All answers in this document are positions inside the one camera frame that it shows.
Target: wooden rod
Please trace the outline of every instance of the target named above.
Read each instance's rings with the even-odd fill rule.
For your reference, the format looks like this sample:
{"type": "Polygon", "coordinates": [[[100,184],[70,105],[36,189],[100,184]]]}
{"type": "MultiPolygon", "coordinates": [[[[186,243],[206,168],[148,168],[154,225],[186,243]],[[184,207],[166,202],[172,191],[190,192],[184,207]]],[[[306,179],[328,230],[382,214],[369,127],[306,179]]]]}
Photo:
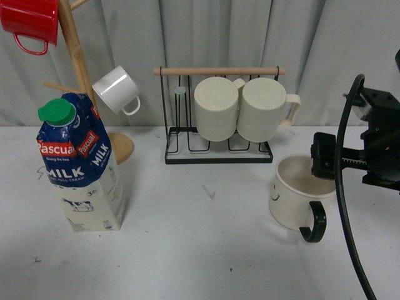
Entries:
{"type": "Polygon", "coordinates": [[[71,4],[71,10],[78,8],[82,4],[86,3],[88,0],[76,0],[74,3],[71,4]]]}
{"type": "MultiPolygon", "coordinates": [[[[154,75],[277,75],[277,67],[155,67],[154,75]]],[[[279,68],[279,75],[286,70],[279,68]]]]}
{"type": "Polygon", "coordinates": [[[47,86],[48,88],[58,89],[60,91],[67,92],[67,93],[75,93],[75,94],[81,93],[81,91],[78,91],[77,89],[71,89],[66,86],[60,86],[59,84],[55,84],[55,83],[48,82],[48,81],[45,81],[43,83],[43,85],[47,86]]]}
{"type": "Polygon", "coordinates": [[[93,104],[96,106],[94,91],[68,0],[59,0],[58,18],[61,25],[62,35],[64,36],[72,65],[74,67],[79,90],[87,93],[93,104]]]}

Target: black metal mug rack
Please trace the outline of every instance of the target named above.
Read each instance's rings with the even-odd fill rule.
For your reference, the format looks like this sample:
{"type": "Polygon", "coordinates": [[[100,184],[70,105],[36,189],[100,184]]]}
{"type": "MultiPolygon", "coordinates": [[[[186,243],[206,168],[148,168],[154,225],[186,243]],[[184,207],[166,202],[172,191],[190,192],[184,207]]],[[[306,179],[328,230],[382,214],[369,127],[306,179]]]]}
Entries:
{"type": "Polygon", "coordinates": [[[221,163],[271,163],[273,153],[267,141],[253,143],[243,139],[237,131],[229,139],[222,142],[211,142],[202,138],[197,127],[192,125],[191,76],[240,75],[253,76],[272,75],[278,80],[284,69],[265,68],[156,68],[154,74],[159,75],[161,83],[162,107],[164,111],[164,127],[166,133],[166,164],[221,164],[221,163]],[[174,93],[171,103],[175,126],[168,128],[166,111],[166,95],[164,76],[178,76],[179,92],[174,93]],[[187,86],[182,86],[183,78],[187,86]]]}

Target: gray curtain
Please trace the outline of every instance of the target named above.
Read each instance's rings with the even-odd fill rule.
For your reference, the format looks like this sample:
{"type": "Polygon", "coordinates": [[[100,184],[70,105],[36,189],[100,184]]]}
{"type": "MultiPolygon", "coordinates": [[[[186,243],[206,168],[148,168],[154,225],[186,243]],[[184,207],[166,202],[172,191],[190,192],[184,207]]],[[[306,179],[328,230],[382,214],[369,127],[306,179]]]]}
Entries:
{"type": "MultiPolygon", "coordinates": [[[[395,0],[89,0],[73,15],[91,81],[121,65],[141,90],[142,108],[131,117],[96,98],[106,125],[164,124],[160,80],[153,75],[159,66],[279,65],[287,70],[279,81],[302,99],[295,124],[319,126],[338,124],[342,95],[359,73],[367,87],[400,99],[399,11],[395,0]]],[[[33,56],[0,30],[0,126],[40,125],[38,108],[62,94],[44,81],[78,88],[61,28],[58,39],[46,55],[33,56]]],[[[168,101],[178,82],[169,77],[165,84],[172,124],[168,101]]],[[[363,124],[354,115],[349,123],[363,124]]]]}

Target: cream mug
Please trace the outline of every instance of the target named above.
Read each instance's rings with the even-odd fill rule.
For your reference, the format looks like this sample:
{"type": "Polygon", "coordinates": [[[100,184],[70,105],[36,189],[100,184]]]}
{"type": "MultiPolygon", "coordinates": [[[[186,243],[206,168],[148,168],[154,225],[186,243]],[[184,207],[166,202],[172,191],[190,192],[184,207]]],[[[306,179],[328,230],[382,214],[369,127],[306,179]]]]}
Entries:
{"type": "Polygon", "coordinates": [[[334,181],[312,175],[312,166],[313,159],[305,155],[278,162],[269,211],[279,224],[300,231],[307,242],[317,243],[324,236],[325,211],[336,198],[336,188],[334,181]]]}
{"type": "Polygon", "coordinates": [[[237,131],[251,142],[268,141],[278,126],[293,123],[300,105],[300,97],[286,94],[285,88],[276,80],[264,77],[250,80],[243,88],[237,131]],[[294,107],[289,117],[282,120],[285,103],[294,103],[294,107]]]}
{"type": "Polygon", "coordinates": [[[239,96],[246,83],[223,77],[209,77],[194,90],[194,109],[198,133],[208,141],[229,139],[236,130],[239,96]]]}

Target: red mug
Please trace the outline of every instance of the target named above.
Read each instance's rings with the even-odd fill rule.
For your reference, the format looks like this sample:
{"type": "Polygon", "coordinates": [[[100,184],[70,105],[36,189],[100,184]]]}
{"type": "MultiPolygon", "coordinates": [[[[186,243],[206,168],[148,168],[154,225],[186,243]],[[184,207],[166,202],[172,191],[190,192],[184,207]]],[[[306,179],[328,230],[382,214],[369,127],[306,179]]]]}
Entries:
{"type": "Polygon", "coordinates": [[[58,0],[0,0],[0,18],[3,29],[12,33],[17,45],[29,54],[43,55],[49,43],[57,45],[58,0]],[[19,36],[43,41],[43,51],[26,49],[19,36]]]}

